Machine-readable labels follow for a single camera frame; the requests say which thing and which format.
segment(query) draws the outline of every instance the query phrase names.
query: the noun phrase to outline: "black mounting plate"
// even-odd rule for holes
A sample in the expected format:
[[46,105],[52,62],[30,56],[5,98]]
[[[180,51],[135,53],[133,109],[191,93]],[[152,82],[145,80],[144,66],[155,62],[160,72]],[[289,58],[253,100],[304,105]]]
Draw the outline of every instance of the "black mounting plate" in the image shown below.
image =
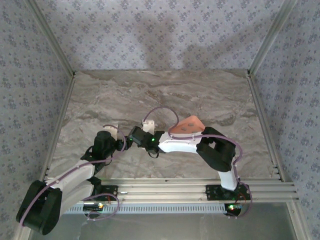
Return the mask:
[[[118,196],[118,186],[117,185],[101,185],[100,189],[101,194],[113,194],[116,197]],[[108,196],[98,196],[94,198],[98,201],[108,201]],[[110,201],[116,201],[112,196],[109,197]]]
[[247,188],[242,184],[238,184],[234,191],[224,189],[221,185],[206,185],[205,194],[208,201],[236,201],[239,195],[244,195],[246,201],[250,200]]

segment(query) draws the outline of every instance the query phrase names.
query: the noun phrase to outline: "marble surface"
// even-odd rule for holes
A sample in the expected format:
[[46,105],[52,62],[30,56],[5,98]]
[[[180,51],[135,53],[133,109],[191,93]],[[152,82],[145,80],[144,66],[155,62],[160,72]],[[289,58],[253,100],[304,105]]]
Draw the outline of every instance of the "marble surface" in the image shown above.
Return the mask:
[[[75,164],[93,144],[102,125],[119,124],[124,134],[154,107],[170,106],[179,118],[196,115],[205,126],[238,141],[244,156],[243,178],[272,178],[258,114],[244,71],[91,71],[77,72],[75,84],[49,171],[49,177]],[[149,119],[167,130],[175,115],[159,109]],[[192,153],[167,153],[153,159],[132,147],[97,175],[106,178],[218,178]]]

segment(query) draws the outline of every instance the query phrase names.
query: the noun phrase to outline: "patterned wallpaper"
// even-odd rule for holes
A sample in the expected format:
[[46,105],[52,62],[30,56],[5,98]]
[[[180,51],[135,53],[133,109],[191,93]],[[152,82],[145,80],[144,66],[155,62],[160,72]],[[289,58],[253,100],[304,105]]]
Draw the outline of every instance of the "patterned wallpaper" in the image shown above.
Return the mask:
[[0,239],[40,176],[68,77],[23,1],[0,1]]
[[37,0],[75,70],[248,69],[283,0]]
[[320,239],[320,3],[300,0],[256,74],[284,169]]

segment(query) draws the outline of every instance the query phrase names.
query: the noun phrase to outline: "enclosure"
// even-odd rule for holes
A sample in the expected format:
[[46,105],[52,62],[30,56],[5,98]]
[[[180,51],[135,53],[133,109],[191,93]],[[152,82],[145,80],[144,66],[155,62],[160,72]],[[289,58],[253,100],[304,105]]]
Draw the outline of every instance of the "enclosure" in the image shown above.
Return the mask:
[[[1,239],[320,238],[319,3],[4,0],[1,9]],[[114,218],[88,222],[77,203],[46,236],[18,226],[34,180],[71,168],[103,125],[127,135],[158,106],[241,145],[247,219],[207,201],[206,185],[220,179],[198,155],[153,159],[133,146],[96,175],[119,188]],[[148,119],[157,131],[176,122],[167,109]]]

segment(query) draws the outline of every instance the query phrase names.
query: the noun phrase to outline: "metal extrusion rail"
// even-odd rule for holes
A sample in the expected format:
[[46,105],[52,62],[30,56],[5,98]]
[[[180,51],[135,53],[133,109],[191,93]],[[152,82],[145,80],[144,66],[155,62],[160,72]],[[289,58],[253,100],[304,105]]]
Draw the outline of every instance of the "metal extrusion rail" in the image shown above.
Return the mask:
[[[276,179],[242,179],[249,185],[254,203],[288,203],[299,200],[293,182]],[[102,185],[117,185],[121,204],[199,204],[232,203],[207,201],[206,185],[219,185],[218,179],[103,179]]]
[[[84,204],[77,203],[65,214],[83,214]],[[105,205],[100,213],[111,214],[117,208],[116,203]],[[127,203],[121,204],[117,214],[224,214],[224,203]]]

